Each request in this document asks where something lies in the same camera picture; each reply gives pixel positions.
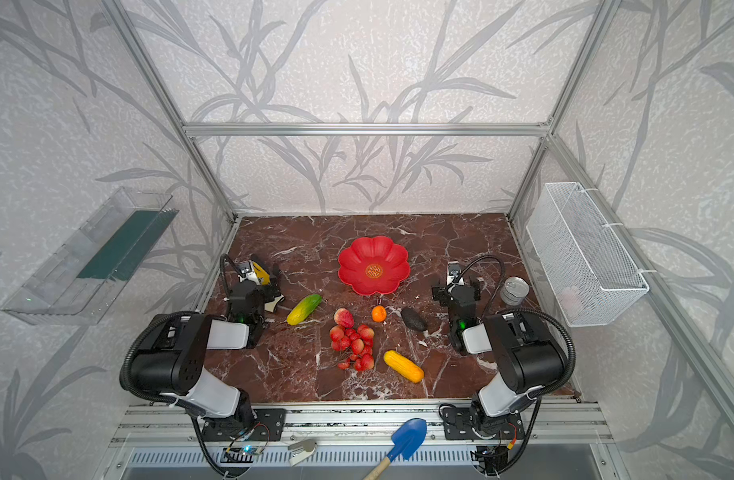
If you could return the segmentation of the clear plastic wall tray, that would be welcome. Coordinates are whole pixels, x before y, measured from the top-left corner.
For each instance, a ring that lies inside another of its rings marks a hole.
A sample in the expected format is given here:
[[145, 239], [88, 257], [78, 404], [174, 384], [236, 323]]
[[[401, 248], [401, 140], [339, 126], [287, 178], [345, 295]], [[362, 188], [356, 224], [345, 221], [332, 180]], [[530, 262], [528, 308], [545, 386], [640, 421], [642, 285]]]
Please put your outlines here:
[[169, 193], [118, 188], [1, 310], [29, 325], [99, 323], [177, 214]]

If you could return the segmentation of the silver tin can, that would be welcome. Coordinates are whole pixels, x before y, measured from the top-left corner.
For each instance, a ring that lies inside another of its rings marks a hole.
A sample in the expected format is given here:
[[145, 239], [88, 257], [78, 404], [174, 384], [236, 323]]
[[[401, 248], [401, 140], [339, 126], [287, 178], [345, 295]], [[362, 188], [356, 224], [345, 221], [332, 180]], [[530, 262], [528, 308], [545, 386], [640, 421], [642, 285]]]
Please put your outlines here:
[[530, 285], [521, 277], [508, 277], [501, 290], [500, 296], [507, 306], [521, 305], [530, 293]]

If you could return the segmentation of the red flower-shaped fruit bowl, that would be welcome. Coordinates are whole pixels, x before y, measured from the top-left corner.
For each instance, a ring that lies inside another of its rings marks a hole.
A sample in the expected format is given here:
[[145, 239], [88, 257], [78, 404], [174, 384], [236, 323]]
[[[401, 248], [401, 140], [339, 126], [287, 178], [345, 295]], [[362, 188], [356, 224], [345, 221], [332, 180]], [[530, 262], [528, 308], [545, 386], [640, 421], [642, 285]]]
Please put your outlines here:
[[361, 296], [391, 294], [411, 273], [407, 250], [386, 236], [357, 238], [338, 264], [341, 282]]

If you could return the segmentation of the blue toy shovel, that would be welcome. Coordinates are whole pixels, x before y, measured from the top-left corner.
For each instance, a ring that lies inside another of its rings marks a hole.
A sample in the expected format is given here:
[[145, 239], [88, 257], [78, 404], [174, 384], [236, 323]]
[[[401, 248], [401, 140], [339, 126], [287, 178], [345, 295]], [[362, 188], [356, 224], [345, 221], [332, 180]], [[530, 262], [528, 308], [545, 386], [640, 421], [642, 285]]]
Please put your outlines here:
[[392, 449], [381, 462], [373, 468], [364, 480], [378, 479], [391, 463], [399, 456], [409, 459], [423, 444], [427, 435], [427, 422], [421, 418], [407, 420], [392, 436]]

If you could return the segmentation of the green fake cucumber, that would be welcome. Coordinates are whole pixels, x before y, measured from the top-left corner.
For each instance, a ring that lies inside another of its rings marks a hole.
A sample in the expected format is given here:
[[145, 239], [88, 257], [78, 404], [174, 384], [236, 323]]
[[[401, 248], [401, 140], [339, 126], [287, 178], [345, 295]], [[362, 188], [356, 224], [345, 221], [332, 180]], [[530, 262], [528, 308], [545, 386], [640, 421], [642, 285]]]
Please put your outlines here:
[[296, 326], [305, 321], [321, 304], [322, 300], [322, 296], [318, 294], [311, 294], [300, 300], [287, 315], [287, 324]]

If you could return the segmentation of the red fake grape bunch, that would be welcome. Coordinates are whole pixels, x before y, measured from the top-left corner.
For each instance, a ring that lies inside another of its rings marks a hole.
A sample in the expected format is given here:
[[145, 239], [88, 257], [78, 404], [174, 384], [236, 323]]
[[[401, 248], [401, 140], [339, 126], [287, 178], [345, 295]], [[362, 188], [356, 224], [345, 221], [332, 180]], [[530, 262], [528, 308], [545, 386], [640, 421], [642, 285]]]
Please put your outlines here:
[[360, 325], [357, 329], [345, 329], [336, 325], [329, 332], [331, 348], [344, 354], [344, 358], [337, 363], [341, 370], [355, 369], [358, 372], [372, 370], [375, 367], [374, 336], [375, 331], [367, 325]]

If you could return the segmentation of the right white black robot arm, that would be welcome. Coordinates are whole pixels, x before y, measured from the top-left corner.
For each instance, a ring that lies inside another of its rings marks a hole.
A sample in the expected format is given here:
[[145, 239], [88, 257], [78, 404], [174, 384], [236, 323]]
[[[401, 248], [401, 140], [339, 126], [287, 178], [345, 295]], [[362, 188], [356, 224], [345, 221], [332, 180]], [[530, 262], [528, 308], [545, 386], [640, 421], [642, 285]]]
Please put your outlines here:
[[472, 398], [470, 415], [476, 429], [482, 431], [537, 403], [574, 373], [576, 348], [554, 317], [523, 307], [477, 317], [481, 292], [476, 284], [436, 285], [431, 296], [448, 310], [455, 351], [495, 356], [497, 374]]

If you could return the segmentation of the dark fake avocado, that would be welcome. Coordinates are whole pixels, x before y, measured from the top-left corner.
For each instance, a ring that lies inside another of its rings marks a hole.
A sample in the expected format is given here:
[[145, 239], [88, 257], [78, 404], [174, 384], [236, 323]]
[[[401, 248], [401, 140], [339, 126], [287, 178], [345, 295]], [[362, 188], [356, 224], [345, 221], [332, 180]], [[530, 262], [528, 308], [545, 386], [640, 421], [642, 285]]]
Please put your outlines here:
[[410, 307], [404, 307], [400, 312], [404, 325], [413, 331], [424, 332], [428, 329], [427, 322], [420, 316], [420, 314]]

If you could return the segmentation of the yellow fake corn cob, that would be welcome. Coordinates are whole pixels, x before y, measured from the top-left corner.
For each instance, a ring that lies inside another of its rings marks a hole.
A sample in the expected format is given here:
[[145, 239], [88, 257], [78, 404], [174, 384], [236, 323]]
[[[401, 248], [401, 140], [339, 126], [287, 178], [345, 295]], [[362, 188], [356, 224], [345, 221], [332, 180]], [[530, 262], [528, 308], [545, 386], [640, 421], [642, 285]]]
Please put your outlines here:
[[418, 384], [424, 379], [422, 368], [394, 350], [386, 351], [383, 360], [390, 369], [414, 384]]

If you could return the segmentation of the pink object in basket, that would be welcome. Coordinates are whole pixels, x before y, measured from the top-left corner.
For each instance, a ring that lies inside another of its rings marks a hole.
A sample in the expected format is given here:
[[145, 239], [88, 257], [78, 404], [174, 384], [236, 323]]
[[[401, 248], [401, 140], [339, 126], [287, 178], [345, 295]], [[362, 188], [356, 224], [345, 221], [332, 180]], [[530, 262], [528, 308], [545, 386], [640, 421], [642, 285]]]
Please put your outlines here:
[[562, 289], [558, 294], [558, 300], [568, 319], [578, 318], [584, 310], [581, 291], [577, 286]]

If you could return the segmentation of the small white clip device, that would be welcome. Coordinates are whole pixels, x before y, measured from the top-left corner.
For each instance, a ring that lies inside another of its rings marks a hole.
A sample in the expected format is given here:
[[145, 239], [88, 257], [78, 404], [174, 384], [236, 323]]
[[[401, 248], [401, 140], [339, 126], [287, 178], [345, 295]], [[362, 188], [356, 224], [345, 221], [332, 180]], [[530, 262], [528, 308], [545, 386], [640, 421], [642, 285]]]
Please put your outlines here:
[[306, 461], [314, 455], [318, 447], [315, 439], [302, 440], [287, 447], [290, 457], [288, 460], [290, 467], [295, 467]]

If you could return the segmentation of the small fake orange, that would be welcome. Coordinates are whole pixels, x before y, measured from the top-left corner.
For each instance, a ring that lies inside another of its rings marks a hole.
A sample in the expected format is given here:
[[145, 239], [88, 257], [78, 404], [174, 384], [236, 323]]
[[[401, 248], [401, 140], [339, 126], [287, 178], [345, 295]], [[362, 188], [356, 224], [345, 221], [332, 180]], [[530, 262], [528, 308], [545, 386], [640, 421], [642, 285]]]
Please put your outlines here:
[[371, 311], [371, 319], [373, 322], [382, 323], [387, 319], [387, 310], [382, 305], [375, 306]]

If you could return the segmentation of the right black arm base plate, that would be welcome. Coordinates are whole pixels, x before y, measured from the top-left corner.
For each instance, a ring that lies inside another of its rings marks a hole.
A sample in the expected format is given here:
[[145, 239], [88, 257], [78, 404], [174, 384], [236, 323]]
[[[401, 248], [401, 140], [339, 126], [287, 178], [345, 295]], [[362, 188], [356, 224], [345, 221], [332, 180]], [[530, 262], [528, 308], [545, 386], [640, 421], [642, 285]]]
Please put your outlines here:
[[519, 413], [491, 417], [469, 407], [449, 403], [438, 406], [446, 440], [499, 440], [514, 442], [525, 437], [525, 424]]

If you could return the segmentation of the aluminium frame rail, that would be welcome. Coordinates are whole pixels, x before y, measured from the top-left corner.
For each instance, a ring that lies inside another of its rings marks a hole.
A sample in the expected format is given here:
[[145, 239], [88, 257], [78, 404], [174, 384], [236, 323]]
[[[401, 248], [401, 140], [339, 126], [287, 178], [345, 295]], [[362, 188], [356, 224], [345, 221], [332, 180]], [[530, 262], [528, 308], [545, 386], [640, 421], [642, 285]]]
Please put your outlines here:
[[462, 136], [541, 137], [543, 123], [186, 123], [190, 137], [259, 136]]

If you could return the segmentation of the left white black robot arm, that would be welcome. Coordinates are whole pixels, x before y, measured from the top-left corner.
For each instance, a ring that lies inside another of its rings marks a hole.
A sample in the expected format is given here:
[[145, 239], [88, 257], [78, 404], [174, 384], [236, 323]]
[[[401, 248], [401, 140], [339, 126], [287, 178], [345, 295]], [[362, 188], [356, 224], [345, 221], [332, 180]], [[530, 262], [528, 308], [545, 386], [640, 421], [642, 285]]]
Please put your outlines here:
[[137, 398], [179, 406], [194, 418], [253, 426], [249, 395], [211, 374], [204, 362], [209, 350], [255, 348], [266, 328], [265, 313], [282, 300], [278, 276], [271, 275], [261, 284], [247, 279], [234, 284], [225, 315], [155, 316], [126, 353], [120, 386]]

